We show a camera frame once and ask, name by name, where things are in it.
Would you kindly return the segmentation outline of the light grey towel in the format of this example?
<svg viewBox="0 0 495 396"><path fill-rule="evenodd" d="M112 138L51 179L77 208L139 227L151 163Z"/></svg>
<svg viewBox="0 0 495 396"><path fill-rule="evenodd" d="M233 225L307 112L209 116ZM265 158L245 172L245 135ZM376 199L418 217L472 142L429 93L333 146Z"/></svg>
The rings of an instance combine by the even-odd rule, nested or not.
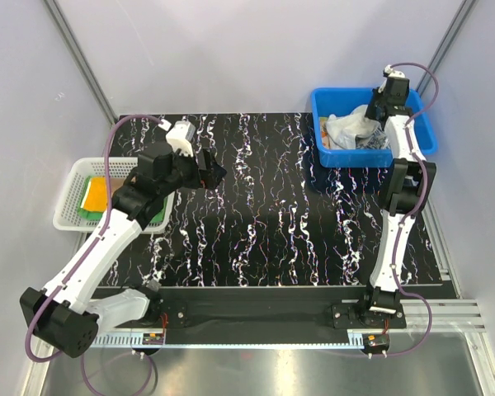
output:
<svg viewBox="0 0 495 396"><path fill-rule="evenodd" d="M365 116L367 105L356 107L349 115L331 114L324 124L330 149L356 149L358 139L370 138L379 128L377 120Z"/></svg>

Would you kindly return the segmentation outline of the green microfiber towel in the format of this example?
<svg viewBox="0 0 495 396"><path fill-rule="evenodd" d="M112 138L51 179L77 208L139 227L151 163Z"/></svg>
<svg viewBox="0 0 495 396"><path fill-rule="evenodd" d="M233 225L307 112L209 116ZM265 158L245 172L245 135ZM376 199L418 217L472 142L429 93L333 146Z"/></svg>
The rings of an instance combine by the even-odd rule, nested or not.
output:
<svg viewBox="0 0 495 396"><path fill-rule="evenodd" d="M123 177L111 177L111 193L123 186ZM163 208L152 219L152 223L161 223L167 208L167 198L164 200ZM107 209L106 180L104 177L87 177L81 197L78 202L78 215L86 220L99 221Z"/></svg>

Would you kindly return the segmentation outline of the brown yellow towel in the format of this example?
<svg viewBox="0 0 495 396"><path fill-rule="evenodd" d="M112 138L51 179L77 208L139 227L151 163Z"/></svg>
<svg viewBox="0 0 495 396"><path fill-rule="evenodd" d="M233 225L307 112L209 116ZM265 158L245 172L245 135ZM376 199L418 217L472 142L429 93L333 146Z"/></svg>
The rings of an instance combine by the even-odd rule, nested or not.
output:
<svg viewBox="0 0 495 396"><path fill-rule="evenodd" d="M108 192L104 177L88 177L78 208L87 213L103 213L108 206Z"/></svg>

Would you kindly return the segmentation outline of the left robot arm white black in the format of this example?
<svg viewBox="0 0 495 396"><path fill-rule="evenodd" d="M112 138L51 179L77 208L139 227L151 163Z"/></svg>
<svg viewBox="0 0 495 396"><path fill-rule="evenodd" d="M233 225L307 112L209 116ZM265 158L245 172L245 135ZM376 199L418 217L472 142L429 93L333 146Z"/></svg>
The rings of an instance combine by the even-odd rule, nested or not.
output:
<svg viewBox="0 0 495 396"><path fill-rule="evenodd" d="M162 315L157 287L129 287L99 300L93 294L120 254L162 211L169 195L180 188L215 190L226 174L208 149L194 154L160 141L140 153L123 185L109 192L100 226L64 269L42 289L29 287L21 295L28 357L43 361L31 349L32 337L47 342L59 354L77 358L96 336L121 324L155 325Z"/></svg>

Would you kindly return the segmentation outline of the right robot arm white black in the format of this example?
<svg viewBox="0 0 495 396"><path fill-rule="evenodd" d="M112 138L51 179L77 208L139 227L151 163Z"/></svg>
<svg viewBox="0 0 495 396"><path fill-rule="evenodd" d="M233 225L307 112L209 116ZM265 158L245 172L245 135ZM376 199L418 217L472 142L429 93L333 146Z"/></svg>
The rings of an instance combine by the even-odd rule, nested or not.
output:
<svg viewBox="0 0 495 396"><path fill-rule="evenodd" d="M387 71L373 90L365 117L380 123L390 142L393 160L379 192L383 230L378 257L357 317L367 327L382 328L403 316L401 274L409 234L424 208L436 175L419 148L415 116L406 106L409 80L401 72Z"/></svg>

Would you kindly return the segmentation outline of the grey blue patterned towel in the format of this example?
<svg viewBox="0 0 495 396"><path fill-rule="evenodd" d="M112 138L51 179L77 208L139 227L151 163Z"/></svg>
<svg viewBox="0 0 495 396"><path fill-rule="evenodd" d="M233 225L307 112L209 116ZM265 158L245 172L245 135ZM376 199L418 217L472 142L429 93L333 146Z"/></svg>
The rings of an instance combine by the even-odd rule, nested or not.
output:
<svg viewBox="0 0 495 396"><path fill-rule="evenodd" d="M378 127L368 137L356 138L356 149L386 150L390 149L390 142L387 134Z"/></svg>

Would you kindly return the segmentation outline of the blue plastic bin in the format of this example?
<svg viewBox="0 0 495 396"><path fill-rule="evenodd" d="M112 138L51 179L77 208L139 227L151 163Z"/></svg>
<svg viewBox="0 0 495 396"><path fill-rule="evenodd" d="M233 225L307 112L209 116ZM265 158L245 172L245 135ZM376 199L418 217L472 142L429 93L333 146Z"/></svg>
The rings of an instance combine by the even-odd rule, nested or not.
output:
<svg viewBox="0 0 495 396"><path fill-rule="evenodd" d="M318 148L319 161L326 168L337 167L389 167L392 162L390 149L354 149L332 150L324 147L321 117L347 116L356 107L368 105L372 98L372 87L321 87L312 91L310 96L315 143ZM420 111L424 103L420 95L409 90L406 104L414 112ZM415 135L422 154L427 157L438 150L438 141L427 114L415 120Z"/></svg>

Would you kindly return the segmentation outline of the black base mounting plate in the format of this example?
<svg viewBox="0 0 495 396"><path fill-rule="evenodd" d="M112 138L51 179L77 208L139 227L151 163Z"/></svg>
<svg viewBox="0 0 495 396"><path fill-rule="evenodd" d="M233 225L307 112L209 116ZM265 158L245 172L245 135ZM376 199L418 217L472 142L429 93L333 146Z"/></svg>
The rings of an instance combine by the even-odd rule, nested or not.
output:
<svg viewBox="0 0 495 396"><path fill-rule="evenodd" d="M402 312L386 320L360 317L363 286L162 287L167 344L189 347L293 347L335 344L350 330L405 326Z"/></svg>

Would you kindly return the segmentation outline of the white perforated plastic basket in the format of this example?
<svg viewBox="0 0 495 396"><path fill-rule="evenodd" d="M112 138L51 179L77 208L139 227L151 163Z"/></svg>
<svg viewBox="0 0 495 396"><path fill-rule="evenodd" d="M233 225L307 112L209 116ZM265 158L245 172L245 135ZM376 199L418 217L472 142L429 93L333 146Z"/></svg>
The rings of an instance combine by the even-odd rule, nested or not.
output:
<svg viewBox="0 0 495 396"><path fill-rule="evenodd" d="M137 166L137 162L136 157L110 157L109 173L111 179L125 179L131 169ZM90 233L97 227L99 219L85 219L79 215L78 208L83 200L87 179L104 176L103 157L81 158L72 165L55 206L53 226L56 229ZM163 233L169 223L175 197L176 193L173 192L165 199L161 221L156 216L142 233Z"/></svg>

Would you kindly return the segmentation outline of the left small circuit board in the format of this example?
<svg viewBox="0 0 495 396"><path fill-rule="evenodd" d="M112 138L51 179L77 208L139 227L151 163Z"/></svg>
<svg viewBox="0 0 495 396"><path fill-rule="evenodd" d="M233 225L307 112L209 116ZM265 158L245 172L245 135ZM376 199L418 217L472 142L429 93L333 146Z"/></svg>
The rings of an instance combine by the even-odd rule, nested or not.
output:
<svg viewBox="0 0 495 396"><path fill-rule="evenodd" d="M165 342L165 334L163 332L145 332L143 334L144 345L163 345Z"/></svg>

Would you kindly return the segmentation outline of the small circuit board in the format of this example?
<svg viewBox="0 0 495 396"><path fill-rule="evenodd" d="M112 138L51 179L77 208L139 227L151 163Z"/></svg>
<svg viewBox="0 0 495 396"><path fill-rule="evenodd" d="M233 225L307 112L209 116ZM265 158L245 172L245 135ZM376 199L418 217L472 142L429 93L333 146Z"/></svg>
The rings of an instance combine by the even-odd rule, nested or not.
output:
<svg viewBox="0 0 495 396"><path fill-rule="evenodd" d="M144 345L163 345L165 342L165 334L163 332L145 332L143 334Z"/></svg>
<svg viewBox="0 0 495 396"><path fill-rule="evenodd" d="M375 349L389 349L390 339L387 333L385 334L370 334L365 337L365 347Z"/></svg>

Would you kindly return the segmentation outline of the right aluminium frame post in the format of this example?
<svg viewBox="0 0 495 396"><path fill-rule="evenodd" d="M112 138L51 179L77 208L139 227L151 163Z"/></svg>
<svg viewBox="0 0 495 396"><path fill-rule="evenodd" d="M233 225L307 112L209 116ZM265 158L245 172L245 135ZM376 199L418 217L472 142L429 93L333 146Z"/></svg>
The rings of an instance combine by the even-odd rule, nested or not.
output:
<svg viewBox="0 0 495 396"><path fill-rule="evenodd" d="M454 43L460 36L460 32L471 17L479 0L463 0L455 12L450 24L445 30L439 45L436 47L427 68L437 76L438 70L450 53Z"/></svg>

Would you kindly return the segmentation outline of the aluminium frame post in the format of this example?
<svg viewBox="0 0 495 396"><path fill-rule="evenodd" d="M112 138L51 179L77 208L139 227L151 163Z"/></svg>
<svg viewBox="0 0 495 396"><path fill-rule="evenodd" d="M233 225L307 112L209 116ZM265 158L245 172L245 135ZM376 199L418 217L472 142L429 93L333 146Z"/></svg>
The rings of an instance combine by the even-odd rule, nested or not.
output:
<svg viewBox="0 0 495 396"><path fill-rule="evenodd" d="M114 124L118 120L119 116L114 112L110 102L103 92L92 67L83 53L76 35L73 33L73 30L59 5L59 2L55 0L43 0L42 2L55 27L59 31L62 40L68 48L68 52L70 53L74 63L77 65L83 80L90 90L90 93L93 95L97 105L100 107L102 114L109 123Z"/></svg>
<svg viewBox="0 0 495 396"><path fill-rule="evenodd" d="M454 43L460 36L460 32L471 17L479 0L463 0L455 12L450 24L445 30L439 45L436 47L427 68L437 76L438 70L450 53Z"/></svg>

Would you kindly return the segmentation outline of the aluminium rail front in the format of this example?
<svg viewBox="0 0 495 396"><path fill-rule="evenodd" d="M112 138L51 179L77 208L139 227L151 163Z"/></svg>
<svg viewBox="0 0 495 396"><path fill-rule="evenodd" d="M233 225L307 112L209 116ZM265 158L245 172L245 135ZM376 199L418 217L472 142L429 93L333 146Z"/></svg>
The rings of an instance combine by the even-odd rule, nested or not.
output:
<svg viewBox="0 0 495 396"><path fill-rule="evenodd" d="M400 329L385 328L382 332L410 329L422 332L426 328L481 328L482 320L474 304L464 301L427 303L409 300L402 305L405 326ZM69 303L49 303L35 326L37 337L61 336L92 338L115 328L167 327L167 314L161 310L160 299L142 299L129 293L91 302L84 311L71 309ZM348 332L366 332L350 330Z"/></svg>

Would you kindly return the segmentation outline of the left aluminium frame post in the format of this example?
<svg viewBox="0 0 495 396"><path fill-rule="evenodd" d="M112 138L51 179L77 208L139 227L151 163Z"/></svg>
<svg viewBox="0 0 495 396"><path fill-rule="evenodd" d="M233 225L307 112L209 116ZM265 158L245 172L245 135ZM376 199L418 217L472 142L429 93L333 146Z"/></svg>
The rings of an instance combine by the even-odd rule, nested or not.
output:
<svg viewBox="0 0 495 396"><path fill-rule="evenodd" d="M93 95L97 105L100 107L102 114L109 123L114 124L118 120L119 116L114 112L110 102L103 92L92 67L83 53L76 35L73 33L73 30L59 5L59 2L55 0L43 0L42 2L55 27L59 31L62 40L68 48L68 52L70 53L74 63L77 65L83 80L90 90L90 93Z"/></svg>

